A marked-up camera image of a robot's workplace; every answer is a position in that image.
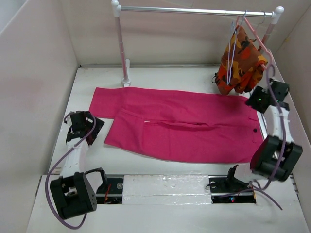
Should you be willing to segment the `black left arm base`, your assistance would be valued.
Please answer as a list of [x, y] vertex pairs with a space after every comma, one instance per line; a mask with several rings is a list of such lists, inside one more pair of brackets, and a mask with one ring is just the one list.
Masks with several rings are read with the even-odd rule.
[[107, 184], [96, 191], [97, 204], [122, 204], [123, 186], [123, 175], [107, 175]]

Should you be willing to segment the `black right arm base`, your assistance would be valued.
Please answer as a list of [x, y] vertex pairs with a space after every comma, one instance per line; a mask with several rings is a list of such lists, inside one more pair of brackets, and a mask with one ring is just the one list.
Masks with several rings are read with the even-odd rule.
[[237, 165], [231, 167], [226, 175], [209, 175], [205, 189], [211, 194], [212, 204], [256, 204], [254, 191], [248, 184], [234, 177]]

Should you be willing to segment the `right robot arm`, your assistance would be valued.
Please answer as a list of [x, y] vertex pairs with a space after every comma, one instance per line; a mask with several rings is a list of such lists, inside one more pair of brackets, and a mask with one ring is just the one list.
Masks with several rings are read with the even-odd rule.
[[303, 152], [289, 130], [290, 108], [284, 101], [288, 93], [288, 84], [270, 79], [267, 88], [257, 86], [245, 102], [262, 114], [269, 110], [273, 116], [273, 133], [265, 138], [255, 152], [250, 169], [265, 177], [270, 177], [275, 170], [274, 180], [280, 182], [287, 180]]

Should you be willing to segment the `pink trousers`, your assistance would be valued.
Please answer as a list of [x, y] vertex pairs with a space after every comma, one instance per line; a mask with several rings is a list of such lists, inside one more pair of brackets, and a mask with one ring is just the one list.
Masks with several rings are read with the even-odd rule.
[[113, 121], [105, 143], [185, 163], [248, 163], [263, 142], [245, 97], [136, 87], [96, 88], [90, 112]]

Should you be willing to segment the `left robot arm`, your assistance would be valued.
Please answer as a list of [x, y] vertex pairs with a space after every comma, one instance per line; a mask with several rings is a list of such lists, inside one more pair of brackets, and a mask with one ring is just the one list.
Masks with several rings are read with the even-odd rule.
[[[86, 154], [104, 121], [89, 111], [76, 111], [69, 113], [64, 118], [64, 123], [69, 126], [66, 137], [68, 152], [61, 159], [64, 165], [60, 176], [51, 181], [49, 190], [58, 216], [67, 220], [95, 211], [95, 191], [104, 192], [108, 188], [108, 180], [102, 168], [85, 171]], [[98, 172], [100, 176], [94, 177], [90, 184], [86, 175], [93, 172]]]

